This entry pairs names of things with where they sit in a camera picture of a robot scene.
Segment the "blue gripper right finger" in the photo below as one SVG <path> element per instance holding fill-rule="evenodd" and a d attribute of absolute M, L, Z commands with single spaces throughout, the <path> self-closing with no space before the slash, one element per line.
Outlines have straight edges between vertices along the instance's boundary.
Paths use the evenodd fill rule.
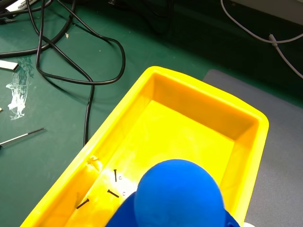
<path fill-rule="evenodd" d="M 223 223 L 223 227 L 240 227 L 239 223 L 226 210 L 224 211 L 224 223 Z"/>

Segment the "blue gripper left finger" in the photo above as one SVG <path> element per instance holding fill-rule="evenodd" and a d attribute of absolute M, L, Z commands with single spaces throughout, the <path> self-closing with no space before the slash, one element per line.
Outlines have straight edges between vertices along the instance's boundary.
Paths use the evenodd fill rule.
<path fill-rule="evenodd" d="M 134 213 L 134 197 L 135 192 L 121 204 L 107 223 L 107 227 L 138 227 Z"/>

